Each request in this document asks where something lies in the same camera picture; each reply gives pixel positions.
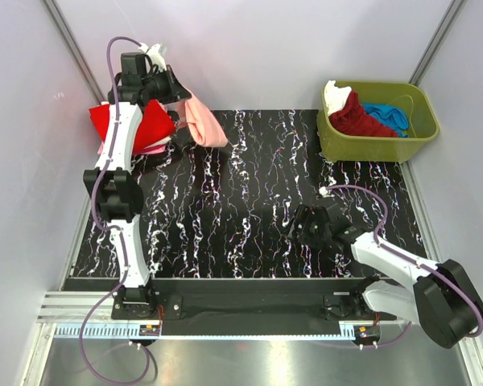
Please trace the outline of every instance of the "black marbled mat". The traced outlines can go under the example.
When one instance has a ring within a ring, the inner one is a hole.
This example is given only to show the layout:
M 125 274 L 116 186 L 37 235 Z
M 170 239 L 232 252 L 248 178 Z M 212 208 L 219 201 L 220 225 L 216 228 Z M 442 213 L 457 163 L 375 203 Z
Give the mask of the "black marbled mat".
M 383 236 L 425 256 L 400 168 L 384 162 L 322 157 L 313 110 L 216 111 L 229 144 L 197 146 L 179 130 L 167 152 L 137 157 L 145 194 L 143 251 L 155 277 L 347 277 L 372 269 L 348 257 L 312 251 L 282 234 L 299 203 L 320 187 L 351 183 L 377 192 L 390 218 Z M 373 228 L 383 210 L 355 191 L 336 193 L 355 224 Z M 109 235 L 89 220 L 72 275 L 117 277 Z

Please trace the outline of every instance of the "pink towel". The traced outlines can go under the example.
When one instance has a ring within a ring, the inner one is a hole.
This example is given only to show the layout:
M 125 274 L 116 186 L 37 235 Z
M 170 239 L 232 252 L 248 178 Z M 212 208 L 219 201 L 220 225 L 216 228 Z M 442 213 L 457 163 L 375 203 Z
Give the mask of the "pink towel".
M 100 144 L 100 147 L 98 148 L 98 153 L 100 154 L 102 152 L 102 148 L 104 147 L 104 142 Z M 132 154 L 132 155 L 138 155 L 138 154 L 160 154 L 165 151 L 167 148 L 167 145 L 159 145 L 159 146 L 151 146 L 151 147 L 146 147 L 143 149 L 143 152 L 137 153 L 137 154 Z
M 203 147 L 224 147 L 229 142 L 211 110 L 200 102 L 193 93 L 191 99 L 186 100 L 184 103 L 178 103 L 175 110 L 180 117 L 180 123 L 177 127 L 188 124 L 190 134 L 197 145 Z

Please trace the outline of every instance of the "metal floor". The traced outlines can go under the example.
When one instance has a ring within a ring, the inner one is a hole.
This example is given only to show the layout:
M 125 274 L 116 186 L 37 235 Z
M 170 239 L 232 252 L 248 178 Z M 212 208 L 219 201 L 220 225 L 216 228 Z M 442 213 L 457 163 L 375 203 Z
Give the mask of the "metal floor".
M 382 341 L 399 333 L 383 326 Z M 135 379 L 145 356 L 123 347 L 100 357 L 121 340 L 86 340 L 86 352 L 104 376 Z M 157 385 L 469 385 L 459 348 L 445 350 L 418 328 L 392 347 L 359 351 L 347 342 L 169 341 L 150 346 L 157 363 L 140 384 Z M 54 339 L 42 385 L 102 385 L 84 370 L 76 339 Z

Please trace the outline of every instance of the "red cloth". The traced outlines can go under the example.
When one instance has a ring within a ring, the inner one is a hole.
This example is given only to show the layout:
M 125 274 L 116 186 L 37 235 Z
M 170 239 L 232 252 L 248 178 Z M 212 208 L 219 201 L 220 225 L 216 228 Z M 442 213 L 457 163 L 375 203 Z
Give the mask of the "red cloth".
M 329 116 L 332 127 L 343 134 L 362 137 L 397 137 L 390 127 L 384 126 L 376 118 L 371 117 L 360 104 L 357 92 L 351 91 L 345 107 Z
M 107 129 L 109 128 L 109 105 L 101 105 L 89 109 L 91 121 L 95 130 L 105 142 Z M 143 149 L 163 138 L 168 137 L 175 131 L 174 122 L 161 108 L 157 101 L 150 101 L 145 108 L 145 113 L 139 124 L 136 138 L 134 139 L 133 154 L 142 153 Z

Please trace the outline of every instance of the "blue cloth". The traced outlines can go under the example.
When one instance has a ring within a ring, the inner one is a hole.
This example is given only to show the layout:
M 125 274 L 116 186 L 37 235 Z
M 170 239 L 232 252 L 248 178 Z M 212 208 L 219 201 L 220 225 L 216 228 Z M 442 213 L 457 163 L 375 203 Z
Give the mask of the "blue cloth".
M 399 137 L 408 138 L 409 135 L 404 133 L 409 127 L 406 114 L 399 108 L 390 105 L 380 105 L 377 103 L 362 103 L 363 109 L 371 117 L 376 118 L 380 123 L 390 127 L 397 132 Z

